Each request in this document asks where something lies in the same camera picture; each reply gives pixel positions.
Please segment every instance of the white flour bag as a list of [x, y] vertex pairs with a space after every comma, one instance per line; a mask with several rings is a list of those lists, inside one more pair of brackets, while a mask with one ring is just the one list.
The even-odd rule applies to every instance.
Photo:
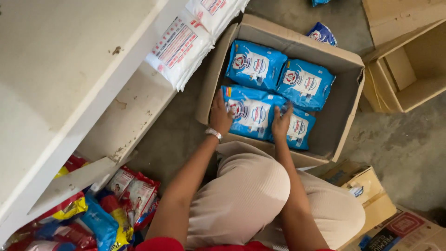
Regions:
[[249, 0], [190, 0], [186, 9], [192, 13], [217, 40], [229, 22], [244, 12]]
[[197, 63], [201, 63], [213, 48], [210, 34], [184, 9], [164, 32], [145, 61], [179, 91], [192, 76], [194, 68], [199, 66]]

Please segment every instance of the bracelet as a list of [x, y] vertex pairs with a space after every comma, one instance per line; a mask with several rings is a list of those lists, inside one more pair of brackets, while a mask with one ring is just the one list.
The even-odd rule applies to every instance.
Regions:
[[207, 128], [206, 131], [204, 131], [204, 133], [206, 133], [206, 134], [208, 134], [208, 135], [214, 135], [214, 136], [216, 136], [216, 137], [219, 139], [220, 143], [221, 143], [222, 140], [223, 140], [222, 135], [221, 135], [219, 132], [217, 132], [216, 130], [210, 128], [210, 127]]

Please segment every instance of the floor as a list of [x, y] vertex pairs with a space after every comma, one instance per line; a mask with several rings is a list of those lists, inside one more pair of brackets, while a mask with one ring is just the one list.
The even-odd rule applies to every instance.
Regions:
[[[361, 0], [332, 0], [313, 8], [310, 0], [251, 0], [247, 13], [300, 33], [320, 21], [330, 27], [339, 47], [364, 55], [373, 50]], [[162, 182], [161, 192], [204, 137], [194, 119], [205, 67], [172, 100], [137, 146], [128, 165]], [[340, 160], [371, 164], [395, 203], [427, 211], [446, 207], [446, 93], [407, 114], [358, 111]], [[309, 170], [321, 175], [335, 163]], [[214, 171], [209, 168], [209, 176]]]

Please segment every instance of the pants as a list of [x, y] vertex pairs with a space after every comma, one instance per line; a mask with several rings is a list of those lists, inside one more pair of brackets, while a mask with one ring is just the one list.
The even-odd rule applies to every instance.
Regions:
[[[221, 144], [217, 152], [223, 156], [217, 178], [197, 192], [190, 208], [186, 249], [256, 240], [275, 250], [288, 250], [276, 217], [290, 191], [283, 166], [242, 142]], [[341, 247], [364, 225], [362, 205], [344, 189], [297, 173], [325, 241], [331, 249]]]

